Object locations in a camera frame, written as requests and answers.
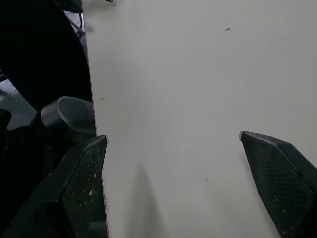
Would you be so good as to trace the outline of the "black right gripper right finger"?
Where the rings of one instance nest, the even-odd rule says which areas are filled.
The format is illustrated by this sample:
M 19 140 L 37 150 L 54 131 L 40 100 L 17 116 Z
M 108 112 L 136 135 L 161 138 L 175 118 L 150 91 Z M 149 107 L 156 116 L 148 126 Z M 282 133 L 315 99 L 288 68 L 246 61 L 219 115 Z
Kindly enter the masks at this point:
M 283 238 L 317 236 L 317 170 L 290 143 L 240 133 L 258 194 Z

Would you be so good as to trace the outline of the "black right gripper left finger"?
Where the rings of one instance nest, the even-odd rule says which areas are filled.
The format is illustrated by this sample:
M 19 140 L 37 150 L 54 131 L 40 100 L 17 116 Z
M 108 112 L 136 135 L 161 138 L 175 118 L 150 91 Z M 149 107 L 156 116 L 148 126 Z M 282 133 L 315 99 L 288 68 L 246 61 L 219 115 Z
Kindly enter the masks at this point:
M 83 238 L 93 217 L 108 145 L 105 135 L 67 150 L 23 202 L 4 238 Z

